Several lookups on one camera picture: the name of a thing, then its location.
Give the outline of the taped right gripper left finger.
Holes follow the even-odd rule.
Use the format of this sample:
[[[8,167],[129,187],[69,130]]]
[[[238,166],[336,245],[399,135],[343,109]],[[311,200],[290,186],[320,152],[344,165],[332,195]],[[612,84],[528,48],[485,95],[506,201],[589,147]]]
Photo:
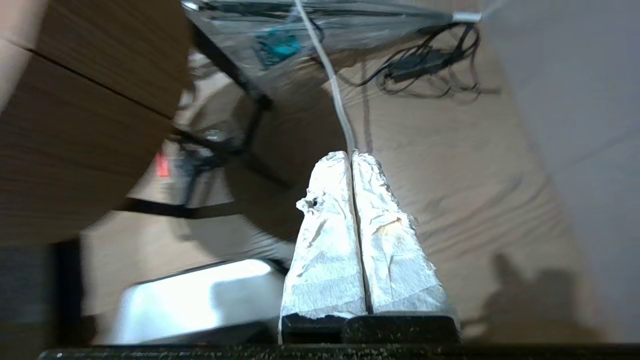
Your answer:
[[[282,344],[338,343],[343,326],[368,314],[352,171],[347,153],[313,167],[279,312]]]

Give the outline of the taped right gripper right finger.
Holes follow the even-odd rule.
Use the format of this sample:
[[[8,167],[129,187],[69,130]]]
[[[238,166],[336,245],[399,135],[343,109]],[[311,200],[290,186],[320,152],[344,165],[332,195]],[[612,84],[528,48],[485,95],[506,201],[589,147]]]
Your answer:
[[[347,156],[349,217],[358,252],[365,312],[349,330],[369,344],[461,343],[448,294],[418,242],[416,221],[402,208],[382,165],[370,153]]]

